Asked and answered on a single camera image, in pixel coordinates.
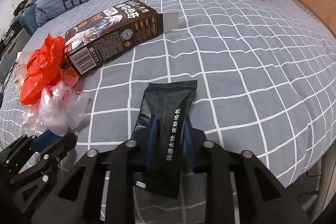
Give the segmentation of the red plastic bag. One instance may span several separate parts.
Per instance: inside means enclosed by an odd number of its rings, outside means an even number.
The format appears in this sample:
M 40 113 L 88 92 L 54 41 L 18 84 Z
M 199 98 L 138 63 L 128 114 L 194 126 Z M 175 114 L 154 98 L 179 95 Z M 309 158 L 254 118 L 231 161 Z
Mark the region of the red plastic bag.
M 55 86 L 59 81 L 71 87 L 77 84 L 79 75 L 66 61 L 64 49 L 63 37 L 48 35 L 43 45 L 30 54 L 20 91 L 21 104 L 36 104 L 43 88 Z

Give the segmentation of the black sachet wrapper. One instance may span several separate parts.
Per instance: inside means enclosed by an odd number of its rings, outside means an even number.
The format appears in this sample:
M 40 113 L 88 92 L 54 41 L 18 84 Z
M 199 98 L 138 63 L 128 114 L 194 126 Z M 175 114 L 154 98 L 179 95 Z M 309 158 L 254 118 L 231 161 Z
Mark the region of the black sachet wrapper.
M 176 199 L 179 195 L 183 133 L 197 81 L 150 83 L 131 138 L 141 148 L 134 160 L 145 190 Z

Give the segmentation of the grey suitcase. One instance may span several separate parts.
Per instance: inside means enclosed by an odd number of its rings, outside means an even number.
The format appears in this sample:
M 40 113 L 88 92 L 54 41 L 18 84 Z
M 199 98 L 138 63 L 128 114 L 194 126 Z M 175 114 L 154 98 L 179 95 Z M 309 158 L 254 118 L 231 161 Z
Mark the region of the grey suitcase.
M 1 57 L 1 80 L 5 77 L 14 61 L 17 59 L 18 52 L 22 51 L 31 35 L 23 28 L 15 38 L 8 43 L 4 54 Z

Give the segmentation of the brown cookie box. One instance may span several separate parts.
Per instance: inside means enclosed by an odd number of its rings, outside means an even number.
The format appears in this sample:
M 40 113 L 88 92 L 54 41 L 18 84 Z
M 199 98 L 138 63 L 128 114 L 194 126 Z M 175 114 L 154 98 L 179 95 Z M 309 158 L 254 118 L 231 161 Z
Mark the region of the brown cookie box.
M 64 57 L 80 76 L 135 46 L 172 31 L 177 12 L 159 13 L 139 0 L 109 7 L 68 30 Z

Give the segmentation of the clear plastic bag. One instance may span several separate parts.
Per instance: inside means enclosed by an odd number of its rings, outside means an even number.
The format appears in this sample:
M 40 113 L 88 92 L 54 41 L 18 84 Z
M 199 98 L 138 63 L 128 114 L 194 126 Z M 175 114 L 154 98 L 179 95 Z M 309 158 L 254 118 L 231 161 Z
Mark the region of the clear plastic bag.
M 38 102 L 26 108 L 22 128 L 26 132 L 50 130 L 64 136 L 78 128 L 86 118 L 88 102 L 88 96 L 75 93 L 70 85 L 59 81 L 43 88 Z

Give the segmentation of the teal plastic basket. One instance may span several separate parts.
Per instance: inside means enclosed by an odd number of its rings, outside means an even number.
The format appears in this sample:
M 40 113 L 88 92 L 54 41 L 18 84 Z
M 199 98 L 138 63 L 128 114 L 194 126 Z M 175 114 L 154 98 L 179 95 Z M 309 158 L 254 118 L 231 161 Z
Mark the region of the teal plastic basket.
M 19 24 L 24 28 L 31 36 L 39 28 L 35 15 L 36 4 L 31 5 L 26 9 L 19 17 Z

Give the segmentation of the grey checked bed sheet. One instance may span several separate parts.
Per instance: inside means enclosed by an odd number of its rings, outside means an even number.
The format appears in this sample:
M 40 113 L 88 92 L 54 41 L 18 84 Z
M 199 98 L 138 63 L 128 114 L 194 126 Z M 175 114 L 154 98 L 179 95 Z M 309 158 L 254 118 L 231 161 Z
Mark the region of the grey checked bed sheet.
M 38 29 L 26 44 L 63 35 L 128 0 L 93 0 Z M 130 138 L 149 83 L 197 80 L 191 123 L 225 149 L 249 149 L 284 184 L 335 141 L 335 38 L 291 0 L 140 0 L 177 12 L 178 26 L 83 76 L 89 98 L 76 151 Z

